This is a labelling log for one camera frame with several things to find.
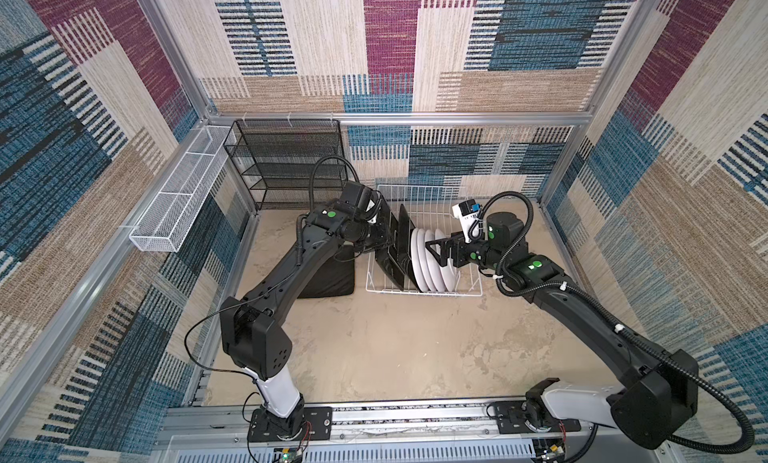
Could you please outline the floral square plate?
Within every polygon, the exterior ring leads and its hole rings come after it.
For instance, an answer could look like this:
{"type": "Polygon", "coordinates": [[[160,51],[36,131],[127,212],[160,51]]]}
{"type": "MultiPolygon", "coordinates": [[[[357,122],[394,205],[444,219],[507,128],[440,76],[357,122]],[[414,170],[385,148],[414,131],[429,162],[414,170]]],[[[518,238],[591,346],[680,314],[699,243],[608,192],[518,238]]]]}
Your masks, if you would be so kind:
{"type": "Polygon", "coordinates": [[[383,224],[386,238],[375,252],[376,262],[394,287],[398,290],[404,290],[405,274],[398,261],[398,220],[392,214],[391,209],[386,207],[381,210],[377,222],[383,224]]]}

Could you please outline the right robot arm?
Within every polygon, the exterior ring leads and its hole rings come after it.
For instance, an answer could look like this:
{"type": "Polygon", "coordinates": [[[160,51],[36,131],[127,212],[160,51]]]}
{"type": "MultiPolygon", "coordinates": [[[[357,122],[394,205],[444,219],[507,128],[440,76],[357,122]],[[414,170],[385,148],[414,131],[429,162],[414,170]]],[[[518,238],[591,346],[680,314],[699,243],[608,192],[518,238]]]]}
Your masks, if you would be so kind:
{"type": "Polygon", "coordinates": [[[619,385],[597,389],[548,378],[532,387],[522,409],[535,430],[557,420],[583,420],[619,429],[630,441],[656,449],[678,442],[676,431],[698,405],[698,365],[686,352],[670,353],[622,323],[575,284],[550,258],[529,251],[526,236],[533,216],[484,214],[473,205],[456,206],[462,229],[421,244],[441,267],[474,264],[486,271],[502,294],[522,297],[553,316],[592,350],[619,385]]]}

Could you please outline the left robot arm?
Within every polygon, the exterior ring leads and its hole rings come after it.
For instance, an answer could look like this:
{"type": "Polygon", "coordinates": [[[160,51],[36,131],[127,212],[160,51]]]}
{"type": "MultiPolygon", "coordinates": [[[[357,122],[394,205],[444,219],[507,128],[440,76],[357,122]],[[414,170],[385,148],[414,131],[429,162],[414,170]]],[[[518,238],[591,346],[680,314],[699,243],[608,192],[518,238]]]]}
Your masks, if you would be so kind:
{"type": "Polygon", "coordinates": [[[263,399],[256,422],[273,434],[294,437],[305,425],[303,395],[287,368],[293,343],[283,330],[295,300],[343,247],[368,252],[388,245],[390,220],[379,191],[350,181],[339,197],[297,218],[296,242],[256,287],[222,304],[223,351],[256,384],[263,399]]]}

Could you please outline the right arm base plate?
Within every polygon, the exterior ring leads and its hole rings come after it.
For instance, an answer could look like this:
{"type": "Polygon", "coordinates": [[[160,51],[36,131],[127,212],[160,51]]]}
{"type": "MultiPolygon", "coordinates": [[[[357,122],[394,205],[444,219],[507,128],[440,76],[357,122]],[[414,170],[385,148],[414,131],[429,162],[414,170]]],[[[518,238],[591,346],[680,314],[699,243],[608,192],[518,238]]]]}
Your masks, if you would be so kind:
{"type": "Polygon", "coordinates": [[[546,410],[542,404],[526,400],[502,400],[490,403],[485,408],[486,415],[493,420],[501,434],[534,434],[578,432],[582,429],[578,420],[559,420],[546,410]]]}

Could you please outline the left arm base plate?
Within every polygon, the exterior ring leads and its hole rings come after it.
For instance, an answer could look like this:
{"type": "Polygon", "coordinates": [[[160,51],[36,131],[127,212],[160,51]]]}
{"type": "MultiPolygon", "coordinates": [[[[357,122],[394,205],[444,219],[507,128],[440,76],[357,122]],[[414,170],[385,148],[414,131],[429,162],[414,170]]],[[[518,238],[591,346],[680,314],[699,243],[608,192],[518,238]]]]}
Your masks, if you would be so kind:
{"type": "Polygon", "coordinates": [[[287,418],[279,418],[265,407],[252,413],[248,443],[299,442],[309,434],[310,442],[327,441],[331,436],[333,408],[299,405],[287,418]]]}

